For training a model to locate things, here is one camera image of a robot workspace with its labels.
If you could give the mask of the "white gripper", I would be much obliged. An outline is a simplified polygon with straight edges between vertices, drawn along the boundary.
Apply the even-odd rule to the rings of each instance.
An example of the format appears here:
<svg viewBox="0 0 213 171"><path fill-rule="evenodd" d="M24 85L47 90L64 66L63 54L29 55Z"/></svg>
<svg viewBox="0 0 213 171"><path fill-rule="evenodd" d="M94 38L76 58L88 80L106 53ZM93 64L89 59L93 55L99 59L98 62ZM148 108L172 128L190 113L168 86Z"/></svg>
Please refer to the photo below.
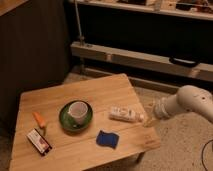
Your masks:
<svg viewBox="0 0 213 171"><path fill-rule="evenodd" d="M164 98L159 99L154 105L154 114L156 118L149 118L144 124L144 127L153 127L155 126L159 120L158 119L169 119L170 115L165 109Z"/></svg>

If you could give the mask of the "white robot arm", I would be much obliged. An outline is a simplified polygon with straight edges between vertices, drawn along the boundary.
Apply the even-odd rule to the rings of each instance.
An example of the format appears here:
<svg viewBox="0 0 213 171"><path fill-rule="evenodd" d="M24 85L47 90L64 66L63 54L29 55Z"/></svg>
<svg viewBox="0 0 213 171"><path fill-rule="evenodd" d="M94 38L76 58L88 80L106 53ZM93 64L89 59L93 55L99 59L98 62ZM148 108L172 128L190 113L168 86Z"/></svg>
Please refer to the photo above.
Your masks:
<svg viewBox="0 0 213 171"><path fill-rule="evenodd" d="M153 106L153 117L144 127L152 127L160 120L168 120L179 114L194 112L213 123L213 95L202 88L185 85L168 97L159 99Z"/></svg>

